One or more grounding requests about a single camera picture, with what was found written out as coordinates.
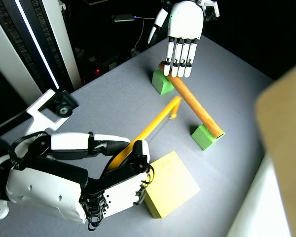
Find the green block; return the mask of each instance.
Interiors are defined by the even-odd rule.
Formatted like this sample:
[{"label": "green block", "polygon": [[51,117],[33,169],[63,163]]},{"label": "green block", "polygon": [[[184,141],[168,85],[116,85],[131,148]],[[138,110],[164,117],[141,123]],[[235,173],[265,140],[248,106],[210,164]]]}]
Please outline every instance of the green block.
[{"label": "green block", "polygon": [[154,88],[156,88],[160,95],[163,95],[174,89],[171,82],[168,81],[168,79],[160,70],[153,72],[152,85]]},{"label": "green block", "polygon": [[212,144],[217,142],[219,139],[221,139],[225,133],[223,133],[222,136],[219,138],[215,138],[210,131],[205,127],[205,125],[200,125],[195,132],[192,134],[192,138],[195,140],[195,142],[202,148],[202,150],[207,149]]}]

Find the led light strip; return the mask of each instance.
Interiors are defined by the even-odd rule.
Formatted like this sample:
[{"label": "led light strip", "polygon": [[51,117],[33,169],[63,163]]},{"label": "led light strip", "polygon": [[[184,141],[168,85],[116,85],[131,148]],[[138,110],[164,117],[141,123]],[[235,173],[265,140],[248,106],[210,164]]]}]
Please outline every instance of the led light strip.
[{"label": "led light strip", "polygon": [[24,22],[25,22],[25,25],[27,26],[27,28],[28,28],[28,30],[29,30],[29,32],[30,32],[30,35],[31,35],[31,37],[32,37],[32,39],[33,39],[33,41],[34,41],[34,43],[35,43],[35,46],[36,46],[36,48],[38,49],[38,52],[39,52],[39,54],[40,54],[40,56],[41,56],[41,58],[42,58],[42,60],[43,60],[43,62],[44,62],[44,64],[45,64],[45,66],[46,66],[46,68],[47,68],[47,70],[48,70],[48,72],[49,72],[49,74],[50,74],[50,77],[52,78],[52,80],[53,80],[53,82],[54,82],[56,88],[59,89],[59,85],[58,85],[58,83],[57,83],[57,81],[56,81],[56,79],[55,79],[55,77],[54,77],[54,75],[53,75],[53,73],[52,73],[52,71],[51,71],[51,69],[50,69],[50,67],[49,67],[49,64],[48,64],[48,62],[47,62],[47,60],[46,60],[46,58],[45,58],[45,56],[44,56],[44,54],[43,54],[43,51],[42,51],[41,48],[40,48],[40,45],[38,44],[38,41],[37,41],[37,39],[36,39],[36,37],[35,37],[35,35],[34,35],[34,32],[33,32],[32,28],[31,28],[31,26],[30,26],[30,24],[29,24],[29,21],[28,21],[26,15],[25,15],[25,13],[24,13],[24,10],[23,10],[23,8],[22,8],[22,6],[21,6],[19,0],[15,0],[15,3],[16,3],[16,5],[18,6],[18,9],[19,9],[19,11],[20,11],[20,13],[21,13],[21,16],[22,16],[22,18],[23,18],[23,20],[24,20]]}]

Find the gray table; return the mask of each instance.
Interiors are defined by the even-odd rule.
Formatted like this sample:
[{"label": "gray table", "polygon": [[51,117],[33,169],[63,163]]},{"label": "gray table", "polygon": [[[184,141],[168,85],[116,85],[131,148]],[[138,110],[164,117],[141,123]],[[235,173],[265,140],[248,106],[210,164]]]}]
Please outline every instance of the gray table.
[{"label": "gray table", "polygon": [[[134,139],[175,96],[160,96],[152,72],[164,59],[164,40],[78,91],[80,106],[58,132],[113,134]],[[203,106],[226,132],[202,151],[190,136],[200,124],[182,102],[178,117],[164,122],[148,137],[152,161],[176,151],[201,188],[196,196],[165,219],[152,219],[143,204],[104,219],[95,232],[10,203],[0,221],[0,236],[226,236],[263,157],[254,121],[254,102],[271,80],[230,52],[202,37],[191,77],[185,79]],[[28,121],[3,138],[22,136]],[[109,158],[71,161],[98,178]]]}]

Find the yellow box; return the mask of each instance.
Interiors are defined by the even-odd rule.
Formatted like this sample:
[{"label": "yellow box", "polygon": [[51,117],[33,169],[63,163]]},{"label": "yellow box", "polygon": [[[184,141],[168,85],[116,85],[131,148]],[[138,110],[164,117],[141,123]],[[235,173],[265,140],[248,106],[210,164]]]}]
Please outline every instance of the yellow box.
[{"label": "yellow box", "polygon": [[155,175],[146,188],[145,203],[153,218],[164,218],[200,191],[175,151],[151,165]]}]

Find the brown wooden dowel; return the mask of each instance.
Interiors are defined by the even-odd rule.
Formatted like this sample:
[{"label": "brown wooden dowel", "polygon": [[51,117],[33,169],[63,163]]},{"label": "brown wooden dowel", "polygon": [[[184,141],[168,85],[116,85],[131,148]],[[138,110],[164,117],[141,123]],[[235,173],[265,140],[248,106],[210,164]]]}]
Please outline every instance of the brown wooden dowel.
[{"label": "brown wooden dowel", "polygon": [[[164,61],[159,64],[159,70],[163,72]],[[196,113],[199,119],[205,124],[210,133],[218,138],[223,135],[222,129],[216,124],[209,113],[204,109],[204,107],[198,102],[190,89],[184,84],[184,82],[179,77],[172,77],[171,72],[166,78],[172,83],[178,93],[183,97],[191,109]]]}]

